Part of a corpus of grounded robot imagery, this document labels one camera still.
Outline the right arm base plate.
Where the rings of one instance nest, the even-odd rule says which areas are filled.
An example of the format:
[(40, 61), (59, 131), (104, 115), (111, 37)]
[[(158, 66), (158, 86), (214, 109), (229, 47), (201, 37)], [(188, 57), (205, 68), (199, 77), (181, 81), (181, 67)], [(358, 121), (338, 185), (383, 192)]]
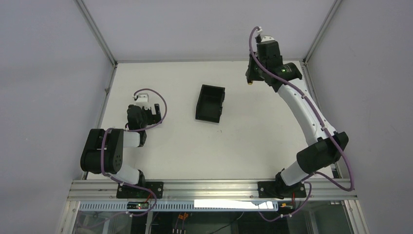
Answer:
[(259, 198), (305, 198), (305, 186), (297, 183), (292, 186), (278, 184), (276, 181), (259, 181), (257, 183)]

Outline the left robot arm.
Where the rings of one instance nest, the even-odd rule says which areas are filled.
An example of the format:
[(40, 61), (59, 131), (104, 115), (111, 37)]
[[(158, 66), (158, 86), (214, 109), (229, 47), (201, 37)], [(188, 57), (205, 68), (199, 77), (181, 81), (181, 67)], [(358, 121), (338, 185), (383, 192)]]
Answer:
[(123, 162), (123, 151), (124, 148), (144, 146), (147, 139), (145, 128), (161, 121), (159, 104), (154, 105), (154, 110), (155, 113), (151, 108), (131, 104), (127, 109), (126, 130), (113, 128), (106, 132), (104, 129), (91, 129), (80, 158), (82, 171), (145, 187), (144, 173)]

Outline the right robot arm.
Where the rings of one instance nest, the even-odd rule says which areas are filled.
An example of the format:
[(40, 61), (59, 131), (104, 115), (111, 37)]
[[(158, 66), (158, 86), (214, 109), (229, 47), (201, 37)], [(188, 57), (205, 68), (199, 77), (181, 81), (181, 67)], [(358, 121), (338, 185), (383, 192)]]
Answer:
[(341, 158), (349, 138), (345, 132), (338, 133), (319, 112), (297, 66), (283, 63), (277, 41), (257, 43), (257, 50), (249, 56), (246, 79), (249, 84), (264, 81), (273, 88), (292, 111), (308, 145), (296, 154), (294, 163), (276, 174), (273, 183), (263, 187), (266, 195), (283, 199), (299, 191), (301, 183), (314, 175), (332, 180), (320, 169)]

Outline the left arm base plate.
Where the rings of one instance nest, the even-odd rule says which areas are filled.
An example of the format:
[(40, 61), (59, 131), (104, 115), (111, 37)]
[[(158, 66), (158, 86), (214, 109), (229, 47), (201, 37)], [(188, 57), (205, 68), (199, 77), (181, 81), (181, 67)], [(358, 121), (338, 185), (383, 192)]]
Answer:
[[(148, 190), (151, 190), (156, 195), (157, 199), (163, 198), (164, 182), (146, 182), (145, 186)], [(118, 185), (116, 192), (116, 198), (118, 199), (144, 199), (149, 195), (151, 195), (151, 193), (146, 190), (137, 189), (125, 185)]]

